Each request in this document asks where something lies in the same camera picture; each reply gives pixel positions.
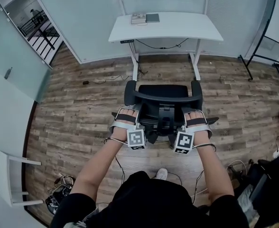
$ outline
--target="black shirt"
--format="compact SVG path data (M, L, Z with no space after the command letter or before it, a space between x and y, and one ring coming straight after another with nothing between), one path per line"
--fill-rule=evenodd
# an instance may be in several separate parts
M62 228L66 223L82 221L95 208L90 197L70 194L61 202L50 227ZM131 175L109 206L85 223L87 227L249 227L234 196L218 198L206 215L192 204L184 187L150 179L143 171Z

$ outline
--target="wrist strap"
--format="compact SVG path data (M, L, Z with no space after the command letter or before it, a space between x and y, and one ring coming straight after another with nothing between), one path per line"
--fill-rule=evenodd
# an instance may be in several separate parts
M216 152L216 146L213 143L203 143L203 144L193 146L192 148L199 148L199 147L204 147L204 146L208 146L208 145L212 146L214 148L214 152Z

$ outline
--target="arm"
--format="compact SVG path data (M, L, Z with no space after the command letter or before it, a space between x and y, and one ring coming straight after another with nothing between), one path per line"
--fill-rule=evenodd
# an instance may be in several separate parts
M120 113L135 117L137 114L137 112L134 112L133 110L126 109L122 109ZM127 130L115 127L111 138L119 139L125 142L127 140ZM82 193L96 201L98 187L100 186L111 165L111 162L121 147L122 143L115 140L108 140L107 143L83 167L81 172L78 174L70 193Z
M186 120L203 117L201 112L186 114ZM207 131L195 133L194 145L210 143ZM213 203L216 199L224 195L233 195L233 186L229 175L222 165L220 159L214 152L212 146L198 147L197 151L201 157L206 186L209 190L209 199Z

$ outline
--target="desk control panel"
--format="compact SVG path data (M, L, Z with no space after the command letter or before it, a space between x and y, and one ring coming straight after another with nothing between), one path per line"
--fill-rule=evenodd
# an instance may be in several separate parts
M134 40L121 40L121 44L132 43Z

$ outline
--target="forearm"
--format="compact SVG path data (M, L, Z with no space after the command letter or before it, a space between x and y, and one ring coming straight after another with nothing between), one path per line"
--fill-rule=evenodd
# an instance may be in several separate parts
M211 202L224 195L234 195L229 175L214 152L213 147L198 147L197 151L202 160Z
M84 193L96 200L99 185L122 143L108 140L106 144L84 165L78 174L71 193Z

